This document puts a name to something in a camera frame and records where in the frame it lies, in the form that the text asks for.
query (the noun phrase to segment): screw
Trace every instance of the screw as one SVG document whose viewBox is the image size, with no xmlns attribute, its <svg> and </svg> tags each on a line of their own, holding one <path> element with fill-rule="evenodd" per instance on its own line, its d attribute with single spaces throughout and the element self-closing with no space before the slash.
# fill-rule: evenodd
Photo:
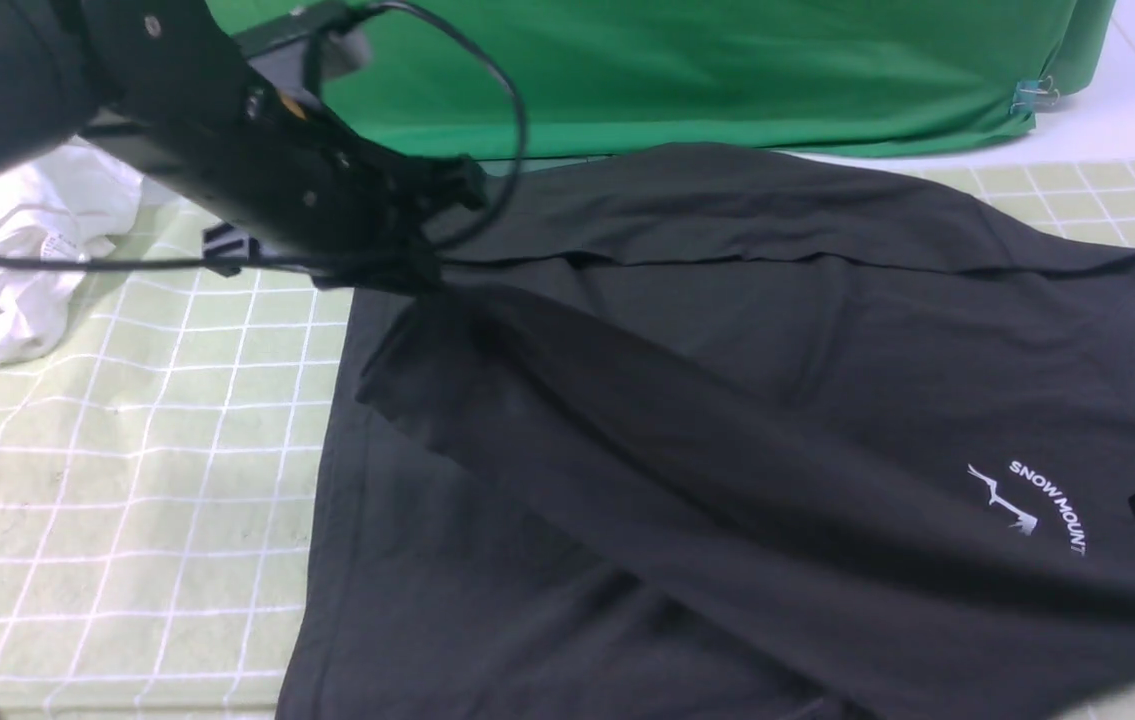
<svg viewBox="0 0 1135 720">
<path fill-rule="evenodd" d="M 264 92 L 257 87 L 251 91 L 251 95 L 247 95 L 247 118 L 259 120 L 261 110 L 264 110 Z"/>
</svg>

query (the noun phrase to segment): green cloth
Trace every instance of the green cloth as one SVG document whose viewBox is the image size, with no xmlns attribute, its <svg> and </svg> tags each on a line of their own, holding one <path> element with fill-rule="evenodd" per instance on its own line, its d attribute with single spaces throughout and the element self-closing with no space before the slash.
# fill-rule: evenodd
<svg viewBox="0 0 1135 720">
<path fill-rule="evenodd" d="M 234 32 L 296 0 L 210 0 Z M 722 141 L 922 154 L 1025 135 L 1016 83 L 1088 82 L 1112 0 L 420 0 L 479 42 L 529 102 L 532 154 Z M 395 14 L 369 24 L 370 68 L 328 102 L 415 154 L 507 158 L 508 101 L 452 41 Z"/>
</svg>

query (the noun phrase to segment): white cloth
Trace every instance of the white cloth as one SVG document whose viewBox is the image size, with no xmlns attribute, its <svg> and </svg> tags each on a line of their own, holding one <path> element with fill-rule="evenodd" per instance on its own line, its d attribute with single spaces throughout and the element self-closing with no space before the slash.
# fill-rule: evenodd
<svg viewBox="0 0 1135 720">
<path fill-rule="evenodd" d="M 114 251 L 110 234 L 136 224 L 143 177 L 74 140 L 0 176 L 0 256 L 87 260 Z M 60 342 L 82 273 L 0 269 L 0 363 L 44 355 Z"/>
</svg>

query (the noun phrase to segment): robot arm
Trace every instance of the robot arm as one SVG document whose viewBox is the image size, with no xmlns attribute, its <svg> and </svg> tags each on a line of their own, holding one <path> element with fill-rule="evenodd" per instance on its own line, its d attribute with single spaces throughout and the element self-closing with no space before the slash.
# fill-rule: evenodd
<svg viewBox="0 0 1135 720">
<path fill-rule="evenodd" d="M 424 292 L 420 227 L 484 208 L 484 170 L 398 154 L 326 108 L 323 79 L 365 62 L 369 17 L 329 0 L 229 37 L 196 0 L 0 0 L 0 171 L 78 135 L 225 219 L 205 256 Z"/>
</svg>

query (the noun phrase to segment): white floor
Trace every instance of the white floor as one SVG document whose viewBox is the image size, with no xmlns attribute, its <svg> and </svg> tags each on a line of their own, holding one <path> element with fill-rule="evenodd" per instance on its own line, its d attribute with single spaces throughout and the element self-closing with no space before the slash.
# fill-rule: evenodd
<svg viewBox="0 0 1135 720">
<path fill-rule="evenodd" d="M 918 169 L 1130 159 L 1135 159 L 1135 0 L 1117 0 L 1105 36 L 1105 51 L 1091 87 L 1067 97 L 1059 108 L 1039 114 L 1039 127 L 1032 135 L 964 154 L 855 160 L 852 164 Z"/>
</svg>

